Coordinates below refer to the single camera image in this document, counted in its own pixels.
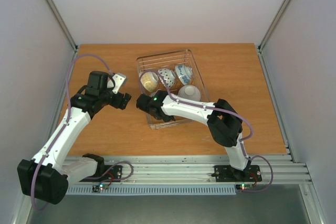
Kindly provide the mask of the blue floral white bowl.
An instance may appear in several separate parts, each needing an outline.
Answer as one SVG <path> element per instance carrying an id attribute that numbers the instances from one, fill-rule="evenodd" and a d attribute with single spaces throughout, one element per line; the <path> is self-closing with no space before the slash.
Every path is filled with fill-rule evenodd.
<path id="1" fill-rule="evenodd" d="M 183 85 L 189 85 L 192 82 L 193 71 L 192 68 L 186 65 L 176 65 L 175 73 Z"/>

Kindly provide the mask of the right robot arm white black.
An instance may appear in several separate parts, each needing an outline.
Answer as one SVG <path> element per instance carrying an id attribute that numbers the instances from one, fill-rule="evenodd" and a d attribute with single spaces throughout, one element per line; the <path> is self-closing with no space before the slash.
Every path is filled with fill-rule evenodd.
<path id="1" fill-rule="evenodd" d="M 179 97 L 168 91 L 159 90 L 153 96 L 141 94 L 136 107 L 157 120 L 174 121 L 176 116 L 206 125 L 213 140 L 223 146 L 229 158 L 229 177 L 233 181 L 247 180 L 250 174 L 249 156 L 243 138 L 242 116 L 223 99 L 217 102 L 197 102 Z"/>

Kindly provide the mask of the yellow patterned bowl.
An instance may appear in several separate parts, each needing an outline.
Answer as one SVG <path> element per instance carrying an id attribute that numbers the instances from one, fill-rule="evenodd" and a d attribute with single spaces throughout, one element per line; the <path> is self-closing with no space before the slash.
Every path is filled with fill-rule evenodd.
<path id="1" fill-rule="evenodd" d="M 155 72 L 140 72 L 139 77 L 141 84 L 148 92 L 154 92 L 157 89 L 159 78 Z"/>

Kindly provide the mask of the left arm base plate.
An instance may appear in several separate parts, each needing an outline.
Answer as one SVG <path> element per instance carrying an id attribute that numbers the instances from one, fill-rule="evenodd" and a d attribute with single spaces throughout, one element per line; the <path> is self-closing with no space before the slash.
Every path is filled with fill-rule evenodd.
<path id="1" fill-rule="evenodd" d="M 99 183 L 102 182 L 104 180 L 110 181 L 112 178 L 113 179 L 120 179 L 121 175 L 122 175 L 122 165 L 117 165 L 115 167 L 113 167 L 112 169 L 110 169 L 104 176 L 102 176 L 101 178 L 98 179 L 83 179 L 80 182 L 95 182 L 95 183 Z"/>

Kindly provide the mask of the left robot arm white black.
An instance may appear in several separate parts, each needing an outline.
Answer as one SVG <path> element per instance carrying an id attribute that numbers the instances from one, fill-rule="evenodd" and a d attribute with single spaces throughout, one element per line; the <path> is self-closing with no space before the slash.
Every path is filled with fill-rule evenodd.
<path id="1" fill-rule="evenodd" d="M 90 72 L 87 84 L 70 98 L 70 106 L 46 144 L 31 160 L 18 164 L 24 195 L 56 205 L 73 184 L 104 180 L 109 170 L 101 156 L 87 153 L 67 166 L 64 161 L 81 131 L 105 106 L 126 108 L 131 96 L 119 91 L 126 81 L 121 73 Z"/>

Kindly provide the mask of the pink patterned bowl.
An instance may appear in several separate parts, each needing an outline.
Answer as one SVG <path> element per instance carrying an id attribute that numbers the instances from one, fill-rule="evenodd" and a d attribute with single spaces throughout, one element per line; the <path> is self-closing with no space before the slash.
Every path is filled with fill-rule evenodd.
<path id="1" fill-rule="evenodd" d="M 161 82 L 166 85 L 169 89 L 171 89 L 175 85 L 176 74 L 173 70 L 169 68 L 161 68 L 158 70 L 160 76 L 163 77 Z"/>

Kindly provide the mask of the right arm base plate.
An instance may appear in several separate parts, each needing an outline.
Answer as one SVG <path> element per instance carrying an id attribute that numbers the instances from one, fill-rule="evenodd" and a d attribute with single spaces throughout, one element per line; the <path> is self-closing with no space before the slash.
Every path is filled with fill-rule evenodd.
<path id="1" fill-rule="evenodd" d="M 230 165 L 215 165 L 214 173 L 216 182 L 261 182 L 262 176 L 258 165 L 250 165 L 244 170 L 232 168 Z"/>

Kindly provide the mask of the white upturned bowl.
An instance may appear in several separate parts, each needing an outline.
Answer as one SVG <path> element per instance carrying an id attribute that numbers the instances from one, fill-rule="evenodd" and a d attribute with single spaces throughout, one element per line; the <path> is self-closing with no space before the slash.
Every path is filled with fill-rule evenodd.
<path id="1" fill-rule="evenodd" d="M 193 85 L 185 85 L 181 87 L 180 90 L 178 91 L 178 96 L 192 101 L 201 100 L 200 90 Z"/>

